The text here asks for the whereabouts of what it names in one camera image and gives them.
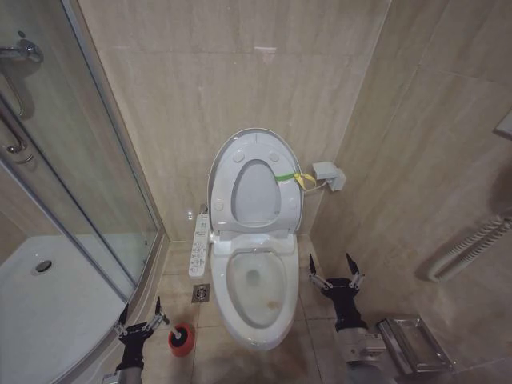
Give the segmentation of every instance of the shower enclosure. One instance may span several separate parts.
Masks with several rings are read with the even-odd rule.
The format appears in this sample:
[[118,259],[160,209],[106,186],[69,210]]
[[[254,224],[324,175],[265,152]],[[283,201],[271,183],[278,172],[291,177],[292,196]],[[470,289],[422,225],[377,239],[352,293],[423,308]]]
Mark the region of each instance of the shower enclosure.
[[163,236],[74,2],[0,0],[0,382],[53,382]]

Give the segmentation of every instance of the white power cord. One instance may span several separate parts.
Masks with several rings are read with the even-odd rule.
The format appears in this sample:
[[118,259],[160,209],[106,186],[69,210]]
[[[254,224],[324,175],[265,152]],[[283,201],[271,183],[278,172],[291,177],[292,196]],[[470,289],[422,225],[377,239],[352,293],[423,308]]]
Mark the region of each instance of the white power cord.
[[325,180],[322,184],[319,186],[316,186],[315,188],[311,188],[310,190],[305,190],[304,193],[307,194],[308,192],[313,192],[314,190],[319,190],[320,188],[323,188],[327,185],[327,180]]

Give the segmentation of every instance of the yellow tag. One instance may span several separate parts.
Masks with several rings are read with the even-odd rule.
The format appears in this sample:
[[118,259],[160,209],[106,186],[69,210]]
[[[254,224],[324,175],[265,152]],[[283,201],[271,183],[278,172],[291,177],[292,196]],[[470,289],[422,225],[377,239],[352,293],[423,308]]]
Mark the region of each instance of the yellow tag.
[[301,188],[304,190],[304,191],[307,191],[309,189],[306,188],[306,186],[304,185],[304,178],[306,180],[309,180],[310,182],[312,182],[314,184],[314,187],[315,188],[317,186],[317,181],[314,179],[313,176],[311,176],[310,174],[294,174],[294,178],[295,180],[297,180],[297,183],[301,186]]

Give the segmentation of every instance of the green tag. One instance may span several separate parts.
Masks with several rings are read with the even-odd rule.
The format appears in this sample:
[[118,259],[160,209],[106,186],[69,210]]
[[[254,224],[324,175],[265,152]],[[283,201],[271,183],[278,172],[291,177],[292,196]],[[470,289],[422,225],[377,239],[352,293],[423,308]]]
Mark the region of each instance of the green tag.
[[285,182],[286,180],[290,180],[291,178],[294,178],[295,174],[284,174],[283,176],[276,176],[275,181],[276,182]]

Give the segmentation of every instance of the wall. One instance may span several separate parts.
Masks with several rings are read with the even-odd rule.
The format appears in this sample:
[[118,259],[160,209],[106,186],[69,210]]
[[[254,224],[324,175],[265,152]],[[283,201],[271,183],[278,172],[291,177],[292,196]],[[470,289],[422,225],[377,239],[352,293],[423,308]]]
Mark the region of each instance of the wall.
[[492,134],[512,107],[511,35],[512,2],[393,0],[336,157],[346,186],[310,234],[331,276],[345,252],[366,273],[369,320],[420,313],[463,382],[510,380],[512,236],[449,282],[422,276],[512,206],[512,142]]
[[[187,212],[206,202],[214,156],[238,130],[274,130],[306,170],[334,160],[388,1],[80,5],[167,233],[185,240]],[[306,198],[302,233],[320,197]]]

